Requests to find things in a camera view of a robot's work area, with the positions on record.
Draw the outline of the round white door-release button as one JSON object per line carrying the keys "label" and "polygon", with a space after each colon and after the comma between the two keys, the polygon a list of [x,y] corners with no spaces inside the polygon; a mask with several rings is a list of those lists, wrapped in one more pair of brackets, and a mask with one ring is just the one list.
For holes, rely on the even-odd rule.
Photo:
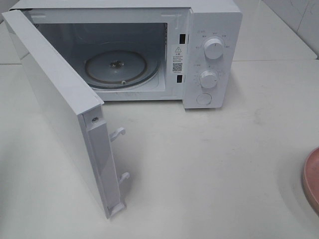
{"label": "round white door-release button", "polygon": [[212,96],[208,93],[203,93],[197,96],[196,101],[199,105],[207,106],[212,101]]}

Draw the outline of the white microwave knob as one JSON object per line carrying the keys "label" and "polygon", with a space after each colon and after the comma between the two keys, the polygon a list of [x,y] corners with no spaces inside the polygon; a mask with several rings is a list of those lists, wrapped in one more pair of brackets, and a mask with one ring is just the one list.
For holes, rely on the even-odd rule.
{"label": "white microwave knob", "polygon": [[224,52],[224,40],[220,37],[211,37],[204,43],[204,54],[210,60],[218,59]]}
{"label": "white microwave knob", "polygon": [[202,88],[211,89],[217,85],[218,75],[215,71],[206,70],[199,75],[199,82]]}

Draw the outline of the white microwave door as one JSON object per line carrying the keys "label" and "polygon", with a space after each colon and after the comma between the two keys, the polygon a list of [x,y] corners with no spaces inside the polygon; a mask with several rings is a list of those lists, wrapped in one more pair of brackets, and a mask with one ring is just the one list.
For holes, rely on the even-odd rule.
{"label": "white microwave door", "polygon": [[101,98],[20,10],[3,14],[9,35],[43,114],[107,218],[124,208]]}

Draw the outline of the pink round plate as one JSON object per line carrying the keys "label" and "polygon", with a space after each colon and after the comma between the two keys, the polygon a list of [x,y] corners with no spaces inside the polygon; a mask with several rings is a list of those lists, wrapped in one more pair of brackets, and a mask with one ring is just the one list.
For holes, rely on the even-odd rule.
{"label": "pink round plate", "polygon": [[306,158],[302,173],[302,183],[305,196],[315,211],[319,214],[319,148],[314,149]]}

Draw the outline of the glass microwave turntable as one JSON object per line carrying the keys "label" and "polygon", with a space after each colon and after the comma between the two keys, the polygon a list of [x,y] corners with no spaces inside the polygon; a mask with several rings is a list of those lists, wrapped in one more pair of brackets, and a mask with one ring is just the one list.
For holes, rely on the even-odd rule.
{"label": "glass microwave turntable", "polygon": [[122,89],[146,82],[160,67],[155,57],[129,50],[112,50],[85,62],[86,82],[98,89]]}

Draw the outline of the white microwave oven body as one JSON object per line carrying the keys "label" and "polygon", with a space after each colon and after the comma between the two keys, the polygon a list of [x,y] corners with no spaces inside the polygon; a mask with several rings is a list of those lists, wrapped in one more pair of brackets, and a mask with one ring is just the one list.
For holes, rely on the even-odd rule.
{"label": "white microwave oven body", "polygon": [[[85,62],[106,51],[129,50],[160,61],[144,83],[122,89],[88,86],[102,101],[180,100],[186,109],[220,108],[242,21],[232,0],[20,0],[20,10],[86,82]],[[224,52],[206,58],[204,43],[224,40]],[[204,89],[199,75],[215,71],[218,82]],[[198,95],[212,96],[199,105]]]}

